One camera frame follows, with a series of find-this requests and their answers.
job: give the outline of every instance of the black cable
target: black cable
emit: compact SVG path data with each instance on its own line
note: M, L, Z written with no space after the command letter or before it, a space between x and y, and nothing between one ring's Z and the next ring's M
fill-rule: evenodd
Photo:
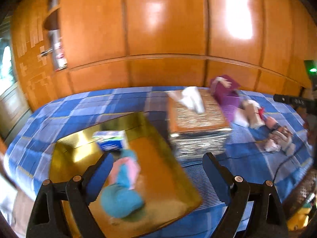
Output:
M289 156L288 158L286 158L282 163L280 163L280 165L279 165L278 168L276 169L276 172L275 172L275 175L274 175L274 179L273 179L273 183L274 183L274 181L275 181L275 179L276 179L277 172L278 172L278 170L280 169L280 167L281 167L283 164L285 164L286 162L288 162L289 160L291 160L291 159L302 149L302 147L305 146L305 143L306 143L306 142L307 142L307 141L303 142L302 145L299 147L299 149L297 149L297 150L294 152L294 154L292 154L291 156Z
M244 158L244 157L250 157L250 156L257 156L257 155L264 155L264 154L275 154L275 153L279 153L279 151L276 151L276 152L259 152L259 153L256 153L256 154L251 154L251 155L245 155L245 156L241 156L241 157L226 157L224 159L221 159L221 160L218 160L218 161L224 161L224 160L227 160L227 159L241 159L241 158Z

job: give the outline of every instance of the checkered blanket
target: checkered blanket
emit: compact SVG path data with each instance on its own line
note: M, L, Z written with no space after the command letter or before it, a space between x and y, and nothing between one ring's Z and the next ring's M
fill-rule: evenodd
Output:
M180 86L131 87L91 91L71 95L44 105L36 110L9 146L4 158L9 176L31 198L35 199L43 180L49 176L50 161L55 142L71 133L94 124L144 111L161 135L167 139L167 90ZM271 95L240 91L244 99L253 99L265 108L266 114L279 124L286 125L294 134L293 143L300 150L278 171L275 186L281 200L291 192L312 163L311 147L306 142L303 120L288 105L276 103ZM263 140L269 129L247 129L232 124L232 134L226 152L218 155L219 162L232 174L248 182L263 183L273 180L279 164L287 156L283 152L266 153ZM224 212L223 206L202 168L201 161L181 163L183 169L203 197L202 205L187 217L148 237L209 237ZM240 229L245 228L252 204L249 203Z

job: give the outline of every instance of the decorative box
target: decorative box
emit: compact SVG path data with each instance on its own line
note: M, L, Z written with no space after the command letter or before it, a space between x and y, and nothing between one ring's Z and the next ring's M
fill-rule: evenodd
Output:
M200 159L206 152L223 153L231 133L217 101L206 89L200 89L199 93L205 107L205 113L201 114L170 97L168 100L169 139L178 160Z

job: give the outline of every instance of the yellow object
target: yellow object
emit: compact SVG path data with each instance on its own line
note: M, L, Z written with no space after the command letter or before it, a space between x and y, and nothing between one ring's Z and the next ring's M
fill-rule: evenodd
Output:
M302 229L308 224L308 214L310 213L310 208L301 208L287 221L287 227L290 231Z
M59 139L50 168L53 182L70 180L97 162L101 156L93 141L95 131L125 130L129 147L137 154L141 167L135 189L145 206L123 219L114 219L101 208L100 197L89 209L108 238L142 236L187 215L201 203L201 197L172 151L143 113L130 113ZM72 236L80 237L68 202L62 202Z

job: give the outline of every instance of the shelf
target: shelf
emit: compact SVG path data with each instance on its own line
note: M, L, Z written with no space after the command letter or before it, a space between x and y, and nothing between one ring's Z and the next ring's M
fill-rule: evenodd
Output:
M59 8L60 6L55 6L49 10L47 17L44 20L43 27L46 30L57 30L59 26Z

